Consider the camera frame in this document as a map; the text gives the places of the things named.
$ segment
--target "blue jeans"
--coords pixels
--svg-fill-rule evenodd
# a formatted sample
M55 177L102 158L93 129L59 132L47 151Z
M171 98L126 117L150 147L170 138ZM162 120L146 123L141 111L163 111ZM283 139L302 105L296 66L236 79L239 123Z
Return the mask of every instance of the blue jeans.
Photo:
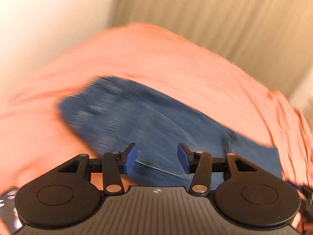
M218 124L201 112L145 85L116 77L99 78L59 106L70 128L96 153L138 146L129 177L143 186L186 186L177 145L203 150L213 157L232 152L282 178L276 148L264 147ZM223 182L212 174L211 190Z

